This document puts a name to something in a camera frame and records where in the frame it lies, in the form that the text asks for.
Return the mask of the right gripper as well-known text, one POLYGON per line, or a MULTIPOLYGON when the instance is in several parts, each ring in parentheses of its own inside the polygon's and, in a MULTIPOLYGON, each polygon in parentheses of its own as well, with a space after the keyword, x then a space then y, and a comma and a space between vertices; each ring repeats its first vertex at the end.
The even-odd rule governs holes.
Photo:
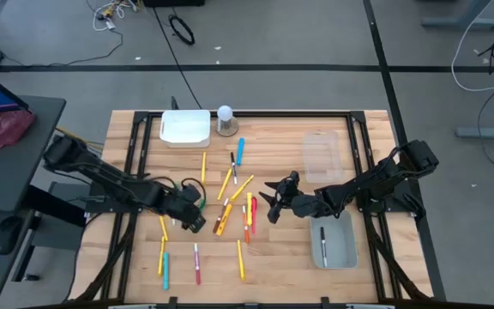
POLYGON ((283 209, 291 209, 297 217, 313 215, 315 211, 316 198, 305 195, 298 189, 300 177, 298 172, 292 171, 287 177, 279 182, 265 182, 265 185, 274 190, 273 195, 259 192, 269 205, 268 219, 276 223, 283 209))

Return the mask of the green highlighter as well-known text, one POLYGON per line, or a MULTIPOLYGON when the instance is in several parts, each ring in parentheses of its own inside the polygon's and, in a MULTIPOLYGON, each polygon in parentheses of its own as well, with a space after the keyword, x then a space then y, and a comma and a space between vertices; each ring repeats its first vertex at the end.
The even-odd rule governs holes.
POLYGON ((193 178, 186 178, 186 179, 183 179, 181 182, 180 182, 180 195, 182 196, 182 188, 184 185, 194 185, 196 187, 197 190, 199 190, 199 192, 201 193, 201 198, 199 200, 196 201, 197 203, 197 207, 199 208, 200 211, 203 211, 205 206, 206 206, 206 202, 207 202, 207 192, 206 192, 206 189, 204 187, 204 185, 201 183, 201 181, 197 180, 197 179, 193 179, 193 178))

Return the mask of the brown marker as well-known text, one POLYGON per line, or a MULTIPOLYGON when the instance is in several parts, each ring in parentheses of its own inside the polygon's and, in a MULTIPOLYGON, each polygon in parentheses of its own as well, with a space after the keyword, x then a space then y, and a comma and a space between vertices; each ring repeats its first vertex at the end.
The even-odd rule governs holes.
POLYGON ((224 203, 223 203, 223 207, 221 209, 221 212, 220 214, 218 215, 217 219, 216 219, 216 222, 214 224, 214 227, 213 227, 213 233, 216 234, 217 231, 218 231, 218 228, 220 226, 220 223, 221 223, 221 220, 222 220, 222 217, 224 216, 225 212, 226 212, 226 207, 227 207, 227 204, 229 202, 229 198, 227 198, 224 203))

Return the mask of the orange-yellow highlighter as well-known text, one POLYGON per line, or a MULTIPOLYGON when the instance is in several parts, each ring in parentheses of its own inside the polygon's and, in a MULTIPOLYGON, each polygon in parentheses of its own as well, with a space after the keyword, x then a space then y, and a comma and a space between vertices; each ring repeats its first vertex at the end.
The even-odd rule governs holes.
POLYGON ((225 229, 225 226, 226 226, 226 222, 229 218, 229 214, 231 213, 231 210, 232 210, 232 205, 229 203, 227 206, 226 206, 226 209, 225 209, 225 212, 223 214, 223 216, 221 217, 221 220, 220 220, 220 224, 217 228, 217 232, 216 234, 218 236, 221 236, 224 232, 224 229, 225 229))

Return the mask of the orange marker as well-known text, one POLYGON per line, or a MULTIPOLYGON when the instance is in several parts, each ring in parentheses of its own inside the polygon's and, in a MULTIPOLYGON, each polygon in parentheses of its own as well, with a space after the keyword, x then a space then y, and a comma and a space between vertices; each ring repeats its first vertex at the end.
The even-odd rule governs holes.
POLYGON ((242 205, 242 212, 243 212, 243 224, 244 224, 244 241, 246 244, 250 243, 250 234, 249 234, 249 225, 248 225, 248 215, 247 215, 247 209, 245 205, 242 205))

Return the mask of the teal highlighter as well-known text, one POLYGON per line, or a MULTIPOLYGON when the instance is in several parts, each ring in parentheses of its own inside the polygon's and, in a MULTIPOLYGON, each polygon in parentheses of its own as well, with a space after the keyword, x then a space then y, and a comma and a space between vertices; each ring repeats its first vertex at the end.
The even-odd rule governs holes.
POLYGON ((162 257, 162 278, 163 278, 163 289, 168 290, 170 288, 170 258, 169 253, 164 252, 162 257))

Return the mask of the clear plastic container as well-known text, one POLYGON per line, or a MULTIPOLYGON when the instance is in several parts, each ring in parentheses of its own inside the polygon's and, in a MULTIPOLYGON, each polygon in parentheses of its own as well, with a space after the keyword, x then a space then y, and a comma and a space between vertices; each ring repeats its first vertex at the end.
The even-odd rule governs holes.
POLYGON ((332 130, 313 130, 304 134, 304 173, 309 183, 337 183, 342 179, 338 138, 332 130))

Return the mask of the white plastic bin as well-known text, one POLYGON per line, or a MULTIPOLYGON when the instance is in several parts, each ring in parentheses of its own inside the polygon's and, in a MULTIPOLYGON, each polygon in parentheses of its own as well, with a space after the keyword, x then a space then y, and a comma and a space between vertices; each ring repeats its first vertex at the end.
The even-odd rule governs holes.
POLYGON ((209 110, 168 110, 160 119, 160 140, 169 148, 206 148, 210 144, 209 110))

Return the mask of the grey plastic tray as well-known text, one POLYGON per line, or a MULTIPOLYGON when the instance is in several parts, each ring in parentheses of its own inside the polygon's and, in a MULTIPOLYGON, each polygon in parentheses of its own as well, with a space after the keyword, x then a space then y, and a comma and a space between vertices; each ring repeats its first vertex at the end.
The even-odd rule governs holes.
POLYGON ((314 265, 319 269, 349 270, 358 266, 358 253, 352 217, 343 211, 338 219, 333 216, 310 218, 310 245, 314 265), (326 237, 328 267, 323 268, 320 227, 326 237))

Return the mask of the white bulb table lamp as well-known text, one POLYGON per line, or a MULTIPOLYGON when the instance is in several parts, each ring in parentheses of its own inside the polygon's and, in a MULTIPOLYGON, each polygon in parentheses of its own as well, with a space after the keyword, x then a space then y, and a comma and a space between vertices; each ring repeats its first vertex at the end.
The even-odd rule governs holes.
POLYGON ((232 108, 220 106, 217 110, 217 133, 221 136, 233 136, 238 127, 238 120, 233 116, 232 108))

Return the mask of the black desk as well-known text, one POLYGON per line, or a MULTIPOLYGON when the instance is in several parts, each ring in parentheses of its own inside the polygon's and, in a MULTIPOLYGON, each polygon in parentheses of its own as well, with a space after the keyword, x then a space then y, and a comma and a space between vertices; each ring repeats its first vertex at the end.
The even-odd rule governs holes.
POLYGON ((14 250, 0 255, 0 294, 34 214, 21 204, 22 199, 66 105, 66 100, 59 98, 24 96, 22 99, 36 114, 36 119, 19 142, 0 150, 0 222, 11 215, 22 220, 14 250))

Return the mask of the black computer mouse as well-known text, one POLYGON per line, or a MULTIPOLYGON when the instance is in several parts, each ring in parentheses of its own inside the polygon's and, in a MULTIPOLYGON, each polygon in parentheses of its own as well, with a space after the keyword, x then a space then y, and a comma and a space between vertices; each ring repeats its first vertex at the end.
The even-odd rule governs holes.
POLYGON ((9 216, 0 222, 0 255, 10 254, 16 245, 21 231, 22 218, 9 216))

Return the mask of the black box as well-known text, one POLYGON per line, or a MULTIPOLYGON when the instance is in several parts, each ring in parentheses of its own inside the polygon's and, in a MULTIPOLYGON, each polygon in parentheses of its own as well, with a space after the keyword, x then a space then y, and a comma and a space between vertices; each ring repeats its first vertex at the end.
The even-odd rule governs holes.
POLYGON ((142 0, 149 8, 203 6, 206 0, 142 0))

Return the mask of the black aluminium table frame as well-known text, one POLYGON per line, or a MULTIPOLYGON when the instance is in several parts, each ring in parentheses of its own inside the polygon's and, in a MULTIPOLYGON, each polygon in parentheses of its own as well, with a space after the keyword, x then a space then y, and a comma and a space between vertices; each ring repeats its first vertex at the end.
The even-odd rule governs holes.
POLYGON ((370 138, 376 160, 384 158, 395 141, 385 111, 368 111, 353 118, 335 116, 332 112, 249 112, 238 116, 236 136, 213 134, 207 148, 169 148, 159 138, 160 127, 139 125, 141 136, 149 142, 130 142, 135 124, 131 111, 111 115, 105 137, 104 159, 123 168, 130 162, 134 171, 165 175, 181 180, 201 177, 202 154, 207 152, 204 209, 206 225, 199 233, 184 231, 166 220, 169 240, 165 251, 170 258, 170 288, 164 290, 158 277, 162 231, 158 217, 141 214, 136 222, 136 235, 129 266, 124 299, 128 303, 163 305, 176 297, 180 306, 202 303, 209 306, 230 304, 233 307, 281 305, 291 308, 319 305, 323 297, 334 303, 374 303, 377 301, 375 277, 365 235, 364 220, 354 205, 347 208, 352 217, 358 253, 358 266, 349 270, 324 270, 314 265, 311 256, 310 222, 292 212, 281 214, 276 224, 267 218, 268 205, 258 204, 256 233, 250 243, 244 241, 242 205, 248 192, 258 195, 267 190, 265 182, 277 181, 291 171, 302 171, 303 136, 308 131, 332 130, 338 134, 344 179, 351 179, 356 167, 367 167, 363 155, 353 157, 350 139, 370 138), (245 140, 238 184, 229 180, 225 193, 217 197, 230 166, 230 153, 238 149, 238 138, 245 140), (128 154, 133 147, 134 154, 128 154), (253 180, 232 205, 221 236, 213 227, 224 201, 251 175, 253 180), (246 279, 241 281, 238 268, 237 240, 241 241, 246 279), (194 243, 199 250, 201 285, 196 285, 194 243))

